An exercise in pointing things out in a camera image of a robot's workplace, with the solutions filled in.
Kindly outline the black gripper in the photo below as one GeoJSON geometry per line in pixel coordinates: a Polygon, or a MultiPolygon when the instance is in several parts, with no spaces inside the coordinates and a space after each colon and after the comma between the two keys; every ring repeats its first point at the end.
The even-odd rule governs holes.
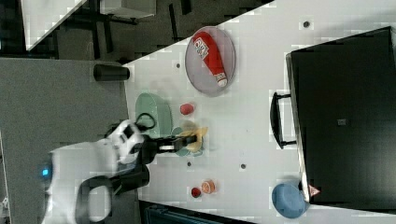
{"type": "Polygon", "coordinates": [[[174,136],[150,138],[148,135],[145,135],[144,141],[136,145],[136,149],[138,150],[137,163],[149,164],[155,159],[157,154],[177,152],[182,147],[186,147],[196,141],[197,137],[195,135],[180,136],[179,138],[174,136]]]}

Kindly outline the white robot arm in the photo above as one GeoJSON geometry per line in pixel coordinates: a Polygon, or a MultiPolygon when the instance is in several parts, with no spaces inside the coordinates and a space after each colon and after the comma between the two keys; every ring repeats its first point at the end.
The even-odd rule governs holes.
{"type": "Polygon", "coordinates": [[[95,142],[53,149],[41,168],[46,193],[40,224],[107,224],[114,198],[149,183],[148,165],[158,154],[197,150],[206,129],[152,138],[130,119],[95,142]]]}

